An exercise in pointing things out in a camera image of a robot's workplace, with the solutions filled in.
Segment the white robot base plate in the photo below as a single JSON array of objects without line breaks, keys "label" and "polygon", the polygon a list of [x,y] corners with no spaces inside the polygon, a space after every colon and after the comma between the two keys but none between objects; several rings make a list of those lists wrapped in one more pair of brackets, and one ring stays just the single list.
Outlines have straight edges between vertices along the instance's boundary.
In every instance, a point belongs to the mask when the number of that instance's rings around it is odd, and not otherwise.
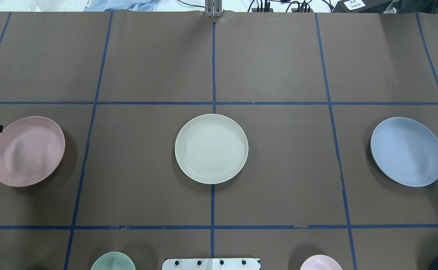
[{"label": "white robot base plate", "polygon": [[162,270],[260,270],[258,258],[173,258],[166,259]]}]

